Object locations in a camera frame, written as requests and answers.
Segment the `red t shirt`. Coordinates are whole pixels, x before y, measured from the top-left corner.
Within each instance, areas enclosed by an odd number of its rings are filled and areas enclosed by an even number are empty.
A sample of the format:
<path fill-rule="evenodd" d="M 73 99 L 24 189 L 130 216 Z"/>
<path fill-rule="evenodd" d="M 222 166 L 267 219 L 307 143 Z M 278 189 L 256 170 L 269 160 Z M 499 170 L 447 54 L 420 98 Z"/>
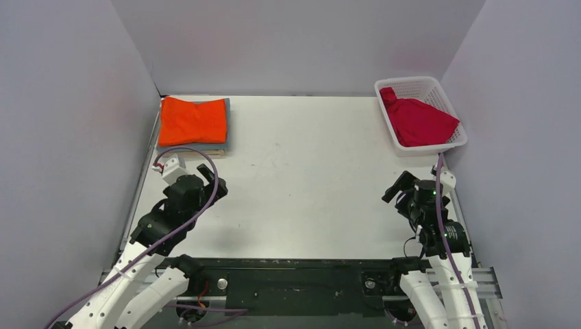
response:
<path fill-rule="evenodd" d="M 404 147 L 445 144 L 460 121 L 417 99 L 399 98 L 392 88 L 380 89 L 381 100 L 398 142 Z"/>

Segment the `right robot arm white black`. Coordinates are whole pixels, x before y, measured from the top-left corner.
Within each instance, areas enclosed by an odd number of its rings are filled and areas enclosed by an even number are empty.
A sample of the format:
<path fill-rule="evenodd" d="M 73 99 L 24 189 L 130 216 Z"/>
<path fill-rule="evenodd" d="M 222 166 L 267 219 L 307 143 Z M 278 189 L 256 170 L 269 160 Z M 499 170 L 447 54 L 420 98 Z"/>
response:
<path fill-rule="evenodd" d="M 423 255 L 387 275 L 388 287 L 410 300 L 424 328 L 487 328 L 461 223 L 449 218 L 445 193 L 455 186 L 448 171 L 422 180 L 403 171 L 382 200 L 408 220 Z"/>

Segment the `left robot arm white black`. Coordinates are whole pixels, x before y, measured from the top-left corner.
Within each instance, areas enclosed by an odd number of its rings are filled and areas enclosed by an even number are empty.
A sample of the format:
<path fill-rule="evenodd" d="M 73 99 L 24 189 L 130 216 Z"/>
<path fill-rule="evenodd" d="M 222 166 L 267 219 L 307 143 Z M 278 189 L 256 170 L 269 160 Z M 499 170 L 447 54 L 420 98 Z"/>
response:
<path fill-rule="evenodd" d="M 164 198 L 141 217 L 105 281 L 76 301 L 81 308 L 74 315 L 52 319 L 48 328 L 115 328 L 143 280 L 185 239 L 201 214 L 227 195 L 215 164 L 201 164 L 197 171 L 165 165 Z"/>

